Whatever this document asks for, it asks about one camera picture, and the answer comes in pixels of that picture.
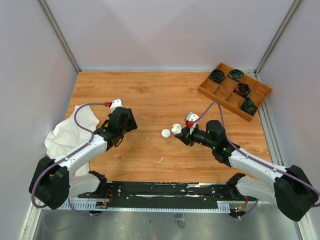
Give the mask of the white charging case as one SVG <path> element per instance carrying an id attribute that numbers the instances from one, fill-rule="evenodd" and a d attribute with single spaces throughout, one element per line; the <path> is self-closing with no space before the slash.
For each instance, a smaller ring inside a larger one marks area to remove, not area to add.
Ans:
<path id="1" fill-rule="evenodd" d="M 179 123 L 175 123 L 172 125 L 171 132 L 174 135 L 178 135 L 182 132 L 182 126 Z"/>
<path id="2" fill-rule="evenodd" d="M 171 136 L 171 131 L 169 129 L 163 129 L 161 131 L 161 136 L 165 139 L 169 138 Z"/>

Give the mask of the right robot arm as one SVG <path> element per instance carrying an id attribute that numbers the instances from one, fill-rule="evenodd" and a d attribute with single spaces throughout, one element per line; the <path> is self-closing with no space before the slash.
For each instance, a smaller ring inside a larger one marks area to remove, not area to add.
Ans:
<path id="1" fill-rule="evenodd" d="M 174 136 L 187 146 L 195 143 L 206 146 L 219 163 L 248 173 L 236 176 L 227 186 L 227 196 L 232 200 L 245 196 L 271 203 L 295 222 L 319 200 L 319 194 L 300 167 L 276 165 L 250 154 L 229 141 L 218 120 L 208 121 L 206 130 L 187 125 Z"/>

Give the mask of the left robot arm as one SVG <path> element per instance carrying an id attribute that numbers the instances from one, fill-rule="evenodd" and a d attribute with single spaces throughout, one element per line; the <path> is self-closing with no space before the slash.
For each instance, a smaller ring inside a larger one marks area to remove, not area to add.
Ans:
<path id="1" fill-rule="evenodd" d="M 75 173 L 94 157 L 118 147 L 125 133 L 137 128 L 132 110 L 120 106 L 109 114 L 105 125 L 95 130 L 89 140 L 59 157 L 41 158 L 29 185 L 32 204 L 39 208 L 36 200 L 40 200 L 42 208 L 55 210 L 66 200 L 84 193 L 103 197 L 107 193 L 107 180 L 103 175 L 95 171 L 80 176 Z"/>

